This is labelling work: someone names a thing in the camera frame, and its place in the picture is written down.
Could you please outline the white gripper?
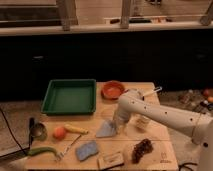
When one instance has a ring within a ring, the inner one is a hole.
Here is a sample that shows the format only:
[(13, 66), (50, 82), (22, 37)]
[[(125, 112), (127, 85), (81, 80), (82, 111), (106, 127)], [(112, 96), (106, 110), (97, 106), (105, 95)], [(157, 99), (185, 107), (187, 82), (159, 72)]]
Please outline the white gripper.
[(116, 133), (121, 134), (131, 118), (131, 114), (122, 108), (117, 108), (113, 115), (113, 122), (116, 128)]

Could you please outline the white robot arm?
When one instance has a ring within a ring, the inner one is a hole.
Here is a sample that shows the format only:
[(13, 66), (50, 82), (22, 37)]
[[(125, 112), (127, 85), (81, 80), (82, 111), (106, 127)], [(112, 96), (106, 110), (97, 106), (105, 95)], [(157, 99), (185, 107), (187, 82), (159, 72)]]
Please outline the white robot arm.
[(129, 89), (118, 98), (113, 121), (116, 128), (129, 122), (133, 113), (172, 128), (201, 146), (197, 171), (213, 171), (213, 117), (178, 108), (156, 105), (142, 99), (142, 92)]

